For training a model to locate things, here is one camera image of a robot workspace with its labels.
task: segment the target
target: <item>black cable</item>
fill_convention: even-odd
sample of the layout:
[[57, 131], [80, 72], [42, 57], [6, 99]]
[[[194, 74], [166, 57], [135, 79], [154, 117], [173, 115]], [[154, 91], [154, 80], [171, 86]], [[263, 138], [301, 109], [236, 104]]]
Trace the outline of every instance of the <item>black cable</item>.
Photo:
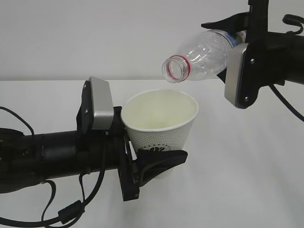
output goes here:
[[[32, 137], [34, 137], [35, 133], [34, 133], [33, 128], [24, 119], [22, 119], [21, 116], [19, 116], [17, 113], [15, 113], [14, 111], [12, 111], [6, 107], [0, 106], [0, 110], [10, 113], [14, 117], [16, 117], [18, 120], [20, 120], [22, 123], [24, 123], [24, 125], [26, 125], [27, 128], [30, 130]], [[58, 222], [60, 222], [59, 217], [45, 220], [43, 222], [15, 221], [15, 220], [0, 217], [0, 224], [4, 225], [4, 226], [9, 226], [9, 227], [38, 228], [38, 227], [43, 227], [43, 226], [51, 225], [51, 224], [58, 223]]]
[[292, 33], [292, 34], [295, 34], [295, 35], [299, 35], [303, 32], [304, 28], [303, 28], [303, 25], [304, 24], [304, 18], [302, 17], [299, 17], [299, 16], [296, 16], [296, 15], [292, 15], [292, 14], [286, 14], [284, 17], [283, 17], [283, 22], [287, 25], [293, 25], [293, 26], [297, 26], [299, 27], [300, 29], [296, 32], [293, 32], [293, 31], [289, 31], [288, 33]]
[[[18, 114], [16, 114], [12, 110], [10, 110], [6, 107], [2, 107], [2, 106], [0, 106], [0, 110], [4, 110], [4, 111], [12, 114], [14, 117], [16, 117], [21, 122], [23, 122], [29, 128], [29, 130], [31, 131], [32, 137], [34, 138], [35, 133], [34, 133], [33, 128], [24, 119], [22, 119]], [[66, 225], [61, 226], [60, 228], [69, 228], [72, 225], [74, 225], [80, 219], [80, 217], [82, 216], [85, 206], [88, 205], [92, 201], [92, 199], [96, 196], [98, 190], [100, 189], [101, 183], [102, 183], [102, 181], [104, 179], [104, 176], [105, 176], [104, 175], [105, 174], [105, 154], [106, 154], [106, 149], [107, 149], [106, 143], [104, 144], [103, 149], [104, 150], [101, 152], [103, 154], [103, 156], [102, 156], [102, 166], [100, 168], [100, 172], [99, 172], [99, 175], [98, 175], [98, 178], [97, 178], [97, 182], [96, 182], [91, 194], [88, 196], [87, 199], [85, 199], [85, 192], [84, 192], [83, 181], [82, 181], [82, 177], [83, 177], [84, 174], [81, 174], [79, 176], [79, 183], [80, 183], [80, 186], [81, 186], [83, 202], [81, 203], [80, 212], [74, 218], [73, 221], [71, 221], [70, 223], [68, 223]], [[24, 221], [15, 221], [15, 220], [0, 217], [0, 225], [9, 226], [9, 227], [18, 227], [18, 228], [39, 228], [39, 227], [53, 228], [50, 225], [61, 222], [61, 218], [59, 216], [56, 217], [56, 218], [43, 220], [44, 215], [46, 213], [46, 210], [48, 209], [49, 205], [54, 200], [55, 193], [56, 193], [55, 183], [51, 180], [49, 180], [49, 181], [47, 180], [46, 183], [49, 183], [51, 185], [52, 193], [51, 193], [50, 200], [47, 203], [47, 206], [42, 213], [42, 217], [41, 217], [42, 221], [40, 221], [40, 222], [24, 222]]]
[[52, 180], [46, 180], [45, 183], [50, 184], [51, 186], [51, 198], [49, 199], [46, 208], [44, 208], [42, 215], [41, 215], [41, 221], [44, 221], [44, 215], [48, 209], [48, 207], [51, 205], [51, 203], [53, 202], [54, 198], [55, 198], [55, 194], [56, 194], [56, 184], [52, 181]]
[[[84, 190], [84, 185], [83, 185], [83, 176], [85, 174], [80, 174], [79, 175], [79, 184], [80, 184], [80, 187], [81, 187], [81, 193], [82, 193], [82, 201], [84, 202], [85, 201], [85, 190]], [[44, 211], [42, 212], [42, 215], [41, 215], [41, 221], [44, 221], [44, 215], [48, 209], [48, 207], [51, 205], [51, 203], [53, 202], [54, 198], [55, 198], [55, 194], [56, 194], [56, 184], [52, 181], [52, 180], [46, 180], [45, 183], [48, 183], [50, 184], [51, 186], [51, 198], [49, 199], [48, 203], [47, 203], [47, 206], [46, 208], [44, 209]], [[71, 221], [70, 223], [68, 224], [65, 224], [63, 226], [60, 226], [60, 227], [53, 227], [53, 226], [44, 226], [45, 228], [69, 228], [71, 227], [72, 225], [74, 225], [76, 222], [78, 222], [78, 220], [81, 218], [83, 213], [79, 213], [78, 216], [73, 220]]]
[[0, 109], [1, 109], [1, 110], [4, 110], [4, 111], [6, 111], [6, 112], [8, 112], [8, 113], [10, 113], [10, 114], [12, 114], [14, 117], [16, 117], [16, 118], [19, 119], [21, 122], [23, 122], [24, 125], [26, 125], [27, 128], [30, 130], [30, 132], [31, 132], [31, 134], [32, 134], [32, 137], [34, 137], [35, 133], [34, 133], [33, 128], [32, 128], [24, 119], [22, 119], [21, 116], [19, 116], [17, 113], [13, 112], [12, 110], [10, 110], [10, 109], [8, 109], [8, 108], [6, 108], [6, 107], [1, 107], [1, 106], [0, 106]]
[[277, 90], [274, 85], [269, 86], [270, 89], [274, 92], [274, 94], [279, 98], [279, 100], [300, 120], [304, 122], [304, 116], [302, 116], [292, 105], [282, 96], [282, 94]]
[[105, 174], [105, 154], [106, 154], [106, 151], [107, 151], [107, 144], [104, 143], [104, 148], [103, 148], [103, 151], [102, 151], [102, 164], [101, 164], [101, 169], [100, 169], [100, 172], [99, 172], [99, 175], [98, 175], [98, 178], [97, 178], [97, 182], [96, 182], [96, 185], [94, 186], [91, 194], [86, 198], [86, 200], [84, 201], [84, 205], [88, 205], [92, 199], [95, 197], [95, 195], [97, 194], [97, 192], [99, 191], [100, 189], [100, 186], [101, 186], [101, 183], [103, 182], [103, 179], [104, 179], [104, 174]]

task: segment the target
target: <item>clear plastic bottle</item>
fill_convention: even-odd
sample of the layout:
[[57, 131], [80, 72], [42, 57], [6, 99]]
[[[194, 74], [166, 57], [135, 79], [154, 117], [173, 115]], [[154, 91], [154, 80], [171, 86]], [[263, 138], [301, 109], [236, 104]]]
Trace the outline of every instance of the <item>clear plastic bottle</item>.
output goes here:
[[226, 69], [228, 52], [243, 43], [245, 36], [245, 32], [229, 34], [221, 30], [199, 33], [163, 63], [162, 74], [172, 83], [217, 78]]

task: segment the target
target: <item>white table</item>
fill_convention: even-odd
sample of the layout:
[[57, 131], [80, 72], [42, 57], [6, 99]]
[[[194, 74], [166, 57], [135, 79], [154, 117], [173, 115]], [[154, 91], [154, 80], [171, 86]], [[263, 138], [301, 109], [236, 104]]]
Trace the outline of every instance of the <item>white table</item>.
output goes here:
[[[0, 105], [26, 119], [35, 133], [76, 129], [83, 81], [1, 82]], [[185, 150], [187, 162], [163, 180], [123, 202], [117, 171], [107, 171], [96, 198], [75, 228], [299, 228], [304, 223], [304, 124], [268, 88], [246, 110], [223, 96], [219, 80], [185, 82], [110, 81], [114, 105], [153, 88], [175, 88], [200, 105]], [[304, 112], [303, 87], [280, 88]], [[0, 127], [28, 130], [0, 112]], [[97, 173], [85, 177], [89, 194]], [[46, 217], [81, 199], [77, 177], [56, 179], [57, 195]], [[38, 221], [50, 197], [39, 185], [0, 195], [0, 216]]]

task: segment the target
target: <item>paper cup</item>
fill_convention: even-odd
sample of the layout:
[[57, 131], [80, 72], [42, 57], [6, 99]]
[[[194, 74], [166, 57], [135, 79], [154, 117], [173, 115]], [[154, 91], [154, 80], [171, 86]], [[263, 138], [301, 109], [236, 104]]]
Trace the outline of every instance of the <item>paper cup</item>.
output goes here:
[[132, 97], [121, 117], [135, 152], [171, 151], [183, 148], [198, 110], [198, 103], [186, 93], [152, 90]]

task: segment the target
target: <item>bottle opening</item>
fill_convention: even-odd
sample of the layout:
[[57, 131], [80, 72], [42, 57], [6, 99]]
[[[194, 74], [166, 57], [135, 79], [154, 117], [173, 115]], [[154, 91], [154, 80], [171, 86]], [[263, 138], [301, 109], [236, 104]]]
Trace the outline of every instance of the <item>bottle opening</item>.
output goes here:
[[163, 63], [162, 74], [171, 83], [182, 82], [190, 74], [190, 63], [183, 56], [172, 56]]

